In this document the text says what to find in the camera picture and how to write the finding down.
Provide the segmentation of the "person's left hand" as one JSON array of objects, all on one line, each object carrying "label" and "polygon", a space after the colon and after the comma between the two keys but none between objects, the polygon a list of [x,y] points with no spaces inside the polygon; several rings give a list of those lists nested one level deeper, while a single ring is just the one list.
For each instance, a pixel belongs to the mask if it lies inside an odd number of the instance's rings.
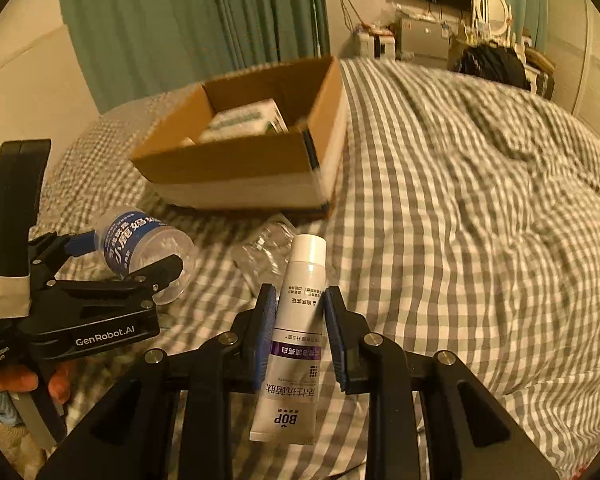
[{"label": "person's left hand", "polygon": [[[71,384],[78,362],[58,363],[54,374],[47,382],[52,398],[59,403],[66,403],[71,394]],[[9,365],[0,370],[0,392],[30,392],[38,388],[38,376],[21,364]]]}]

